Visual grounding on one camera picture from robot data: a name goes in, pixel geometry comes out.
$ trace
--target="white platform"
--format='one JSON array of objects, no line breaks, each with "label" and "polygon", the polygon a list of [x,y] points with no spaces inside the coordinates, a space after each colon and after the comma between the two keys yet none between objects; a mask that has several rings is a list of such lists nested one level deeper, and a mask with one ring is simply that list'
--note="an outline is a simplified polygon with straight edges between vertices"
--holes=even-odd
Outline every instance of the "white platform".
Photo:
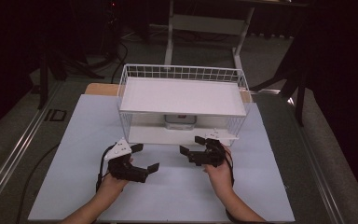
[{"label": "white platform", "polygon": [[128,77],[120,111],[245,117],[237,83]]},{"label": "white platform", "polygon": [[[123,137],[116,99],[80,97],[34,202],[30,220],[61,220],[92,197],[103,152]],[[241,139],[231,147],[234,189],[266,220],[294,221],[256,104],[252,104],[251,111],[240,131]],[[145,145],[133,158],[135,166],[144,168],[160,162],[159,170],[144,184],[131,182],[100,216],[101,221],[228,222],[208,176],[179,153],[179,146]]]}]

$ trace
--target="human arm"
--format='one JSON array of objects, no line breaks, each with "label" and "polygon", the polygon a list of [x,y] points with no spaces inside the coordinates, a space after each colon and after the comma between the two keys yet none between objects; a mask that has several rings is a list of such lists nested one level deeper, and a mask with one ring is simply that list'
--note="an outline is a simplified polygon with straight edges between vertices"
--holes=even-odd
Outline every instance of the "human arm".
[{"label": "human arm", "polygon": [[[223,147],[226,154],[230,154],[228,147]],[[235,193],[232,188],[231,173],[227,162],[224,161],[217,167],[212,165],[205,165],[204,167],[204,171],[210,178],[214,193],[235,219],[240,221],[265,221]]]},{"label": "human arm", "polygon": [[109,208],[128,183],[128,180],[116,179],[110,174],[106,175],[97,193],[87,203],[75,210],[74,213],[60,223],[90,224],[103,211]]}]

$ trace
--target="metal rail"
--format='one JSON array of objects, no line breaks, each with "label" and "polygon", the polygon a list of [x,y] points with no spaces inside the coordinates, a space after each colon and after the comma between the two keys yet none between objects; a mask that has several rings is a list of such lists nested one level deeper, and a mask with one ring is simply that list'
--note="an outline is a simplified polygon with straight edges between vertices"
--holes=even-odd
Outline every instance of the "metal rail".
[{"label": "metal rail", "polygon": [[[275,90],[261,90],[259,91],[261,93],[266,94],[279,94],[280,91]],[[289,98],[287,101],[287,111],[290,116],[290,119],[293,120],[294,124],[298,124],[298,121],[296,120],[294,116],[293,108],[295,107],[295,103],[292,98]],[[330,189],[330,186],[328,185],[324,173],[322,171],[321,166],[319,165],[318,160],[316,159],[315,154],[313,153],[313,149],[310,145],[310,140],[308,139],[307,135],[305,134],[304,128],[300,127],[299,125],[295,125],[297,131],[300,133],[299,137],[301,141],[303,142],[303,145],[305,146],[306,154],[307,154],[307,161],[310,165],[310,171],[313,175],[313,178],[315,180],[315,184],[321,194],[321,198],[324,201],[324,206],[326,209],[326,212],[328,216],[330,217],[330,220],[334,224],[345,224],[345,220],[339,211],[335,196],[333,195],[333,191]]]},{"label": "metal rail", "polygon": [[45,106],[35,113],[30,124],[26,128],[25,132],[22,134],[21,138],[17,142],[16,146],[11,150],[10,155],[7,157],[6,161],[0,167],[0,194],[4,189],[7,181],[10,179],[13,171],[16,169],[19,164],[23,154],[27,150],[31,141],[34,138],[37,130],[39,129],[40,124],[43,122],[43,117],[48,113],[48,106],[51,104],[54,96],[57,91],[60,89],[62,83],[60,81],[54,83],[51,87],[50,96],[48,102]]}]

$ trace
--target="black cable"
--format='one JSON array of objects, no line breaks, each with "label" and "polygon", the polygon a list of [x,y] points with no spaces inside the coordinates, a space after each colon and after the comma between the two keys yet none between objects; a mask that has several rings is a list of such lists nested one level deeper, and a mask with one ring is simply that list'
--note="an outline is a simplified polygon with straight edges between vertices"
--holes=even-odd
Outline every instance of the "black cable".
[{"label": "black cable", "polygon": [[107,66],[108,64],[112,63],[114,61],[115,57],[112,56],[110,53],[107,53],[105,58],[97,63],[92,63],[92,64],[84,64],[83,66],[85,66],[88,69],[96,69],[96,68],[101,68],[104,66]]},{"label": "black cable", "polygon": [[196,42],[200,42],[200,41],[218,42],[218,41],[223,41],[223,40],[227,39],[230,36],[230,35],[217,34],[217,35],[214,35],[214,37],[212,37],[212,38],[206,38],[206,37],[202,36],[201,32],[187,31],[187,33],[190,33],[193,36],[195,36],[196,37]]},{"label": "black cable", "polygon": [[231,175],[231,185],[234,186],[234,161],[232,160],[231,154],[229,152],[226,151],[226,153],[228,154],[231,162],[229,162],[228,158],[225,157],[225,161],[229,167],[229,171],[230,171],[230,175]]},{"label": "black cable", "polygon": [[101,157],[101,165],[100,165],[100,173],[98,173],[98,177],[97,177],[97,183],[96,183],[96,186],[95,186],[95,191],[98,191],[98,189],[100,188],[101,186],[101,183],[103,182],[103,162],[104,162],[104,157],[106,156],[107,152],[112,149],[114,146],[116,145],[116,143],[110,147],[108,147],[104,153],[103,153],[103,156]]},{"label": "black cable", "polygon": [[22,206],[24,204],[24,199],[25,199],[25,193],[27,191],[27,188],[28,188],[28,185],[30,183],[30,180],[31,180],[31,177],[33,176],[34,174],[34,171],[36,170],[36,168],[39,166],[40,162],[42,162],[43,159],[46,158],[46,156],[52,152],[54,149],[56,149],[58,146],[60,145],[57,144],[56,146],[52,147],[51,149],[49,149],[45,155],[43,155],[43,157],[37,162],[37,164],[34,166],[34,169],[31,171],[31,173],[28,175],[28,178],[27,178],[27,181],[25,182],[25,186],[24,186],[24,189],[22,190],[22,195],[21,195],[21,203],[20,203],[20,206],[19,206],[19,212],[17,214],[17,221],[16,223],[19,224],[20,223],[20,219],[21,219],[21,211],[22,211]]},{"label": "black cable", "polygon": [[[107,64],[105,66],[99,66],[99,67],[90,67],[89,70],[94,72],[94,73],[99,73],[102,72],[103,70],[108,69],[109,67],[111,67],[115,61],[106,61]],[[71,64],[66,63],[65,61],[62,61],[62,65],[65,67],[65,70],[68,71],[70,74],[68,74],[68,76],[70,77],[76,77],[76,76],[83,76],[83,73],[79,72],[78,70],[73,69],[74,67],[71,66]]]},{"label": "black cable", "polygon": [[119,42],[119,44],[124,47],[124,50],[126,50],[126,52],[125,52],[123,58],[120,58],[120,55],[117,54],[117,58],[120,60],[120,63],[118,64],[117,68],[115,69],[115,71],[112,74],[112,78],[110,80],[111,84],[113,84],[113,79],[115,78],[115,75],[116,75],[116,73],[118,71],[118,68],[120,68],[120,66],[122,66],[122,65],[124,66],[126,64],[124,60],[126,60],[128,52],[129,52],[127,46],[125,46],[123,43],[121,43],[121,41]]}]

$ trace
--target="wrist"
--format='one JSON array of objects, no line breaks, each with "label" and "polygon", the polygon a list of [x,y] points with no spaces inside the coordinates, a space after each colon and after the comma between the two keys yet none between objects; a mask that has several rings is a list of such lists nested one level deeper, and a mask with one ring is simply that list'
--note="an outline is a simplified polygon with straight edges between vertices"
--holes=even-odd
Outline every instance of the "wrist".
[{"label": "wrist", "polygon": [[215,193],[216,196],[220,199],[220,201],[224,201],[226,199],[236,196],[236,193],[234,192],[234,189],[232,187],[217,189]]},{"label": "wrist", "polygon": [[103,212],[116,200],[116,198],[120,195],[120,192],[121,191],[118,190],[110,192],[109,194],[97,192],[90,200],[90,203]]}]

